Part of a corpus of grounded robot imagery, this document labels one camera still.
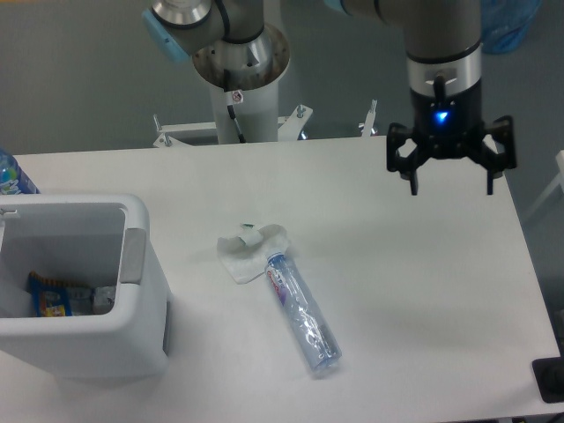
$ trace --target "white table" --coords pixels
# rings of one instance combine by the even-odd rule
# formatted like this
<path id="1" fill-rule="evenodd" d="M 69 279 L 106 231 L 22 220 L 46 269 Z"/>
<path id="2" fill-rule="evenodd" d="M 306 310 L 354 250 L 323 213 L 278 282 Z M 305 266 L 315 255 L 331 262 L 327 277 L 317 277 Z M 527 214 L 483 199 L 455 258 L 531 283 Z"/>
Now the white table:
<path id="1" fill-rule="evenodd" d="M 382 137 L 18 157 L 46 193 L 130 192 L 175 295 L 167 373 L 56 380 L 0 354 L 0 420 L 438 422 L 561 412 L 531 362 L 558 355 L 504 179 L 429 161 L 420 190 Z M 283 225 L 343 350 L 308 374 L 265 279 L 215 253 L 241 222 Z"/>

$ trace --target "clear plastic tube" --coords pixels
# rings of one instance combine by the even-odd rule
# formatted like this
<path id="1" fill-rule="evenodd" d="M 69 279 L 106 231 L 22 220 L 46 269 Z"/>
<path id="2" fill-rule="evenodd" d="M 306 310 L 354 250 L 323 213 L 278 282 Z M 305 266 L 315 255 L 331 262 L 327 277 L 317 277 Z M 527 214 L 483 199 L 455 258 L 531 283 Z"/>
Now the clear plastic tube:
<path id="1" fill-rule="evenodd" d="M 280 251 L 267 254 L 265 273 L 272 283 L 311 370 L 333 366 L 341 350 L 293 260 Z"/>

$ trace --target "bottle label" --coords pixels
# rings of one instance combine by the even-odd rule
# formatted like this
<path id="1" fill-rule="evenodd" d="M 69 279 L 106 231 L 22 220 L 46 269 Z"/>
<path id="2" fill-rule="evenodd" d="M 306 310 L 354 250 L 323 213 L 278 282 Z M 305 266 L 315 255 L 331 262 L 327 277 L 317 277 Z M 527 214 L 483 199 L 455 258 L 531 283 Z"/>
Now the bottle label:
<path id="1" fill-rule="evenodd" d="M 278 299 L 280 300 L 282 305 L 284 305 L 284 303 L 286 302 L 286 291 L 287 291 L 286 281 L 284 279 L 284 276 L 282 276 L 282 273 L 280 271 L 277 271 L 276 269 L 270 266 L 266 270 L 266 276 L 268 277 L 268 279 L 271 280 L 272 287 L 274 288 L 274 291 L 276 291 L 276 295 L 278 296 Z"/>
<path id="2" fill-rule="evenodd" d="M 17 179 L 12 179 L 11 181 L 0 183 L 0 194 L 2 195 L 12 195 L 19 194 L 21 189 L 19 188 L 19 181 Z"/>

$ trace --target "bolt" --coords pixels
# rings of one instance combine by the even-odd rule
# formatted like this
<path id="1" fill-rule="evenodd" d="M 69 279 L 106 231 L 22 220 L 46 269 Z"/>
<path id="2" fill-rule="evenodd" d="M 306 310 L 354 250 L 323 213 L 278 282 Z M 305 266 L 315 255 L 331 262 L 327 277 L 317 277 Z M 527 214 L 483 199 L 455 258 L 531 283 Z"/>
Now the bolt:
<path id="1" fill-rule="evenodd" d="M 160 134 L 160 132 L 162 131 L 162 128 L 160 127 L 159 118 L 157 117 L 157 115 L 153 115 L 152 119 L 155 122 L 155 129 L 157 130 L 157 133 Z"/>
<path id="2" fill-rule="evenodd" d="M 243 94 L 240 91 L 235 91 L 233 93 L 233 101 L 235 103 L 241 103 L 243 101 Z"/>

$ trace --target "gray floor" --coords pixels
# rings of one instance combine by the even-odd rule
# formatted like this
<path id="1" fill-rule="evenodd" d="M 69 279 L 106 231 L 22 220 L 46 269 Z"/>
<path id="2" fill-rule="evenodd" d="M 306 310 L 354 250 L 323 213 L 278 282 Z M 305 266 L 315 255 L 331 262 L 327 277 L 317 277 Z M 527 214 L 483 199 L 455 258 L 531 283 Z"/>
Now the gray floor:
<path id="1" fill-rule="evenodd" d="M 146 3 L 0 4 L 0 145 L 14 153 L 149 148 L 153 113 L 163 124 L 211 121 L 191 65 L 167 62 L 145 33 Z M 355 136 L 377 98 L 381 133 L 411 122 L 399 30 L 340 16 L 320 0 L 268 1 L 266 14 L 292 51 L 280 114 L 304 103 L 315 110 L 311 137 Z M 519 168 L 507 177 L 520 214 L 557 174 L 563 69 L 561 0 L 544 1 L 516 52 L 484 57 L 484 117 L 516 122 Z M 551 313 L 564 308 L 563 212 L 561 201 L 523 228 Z"/>

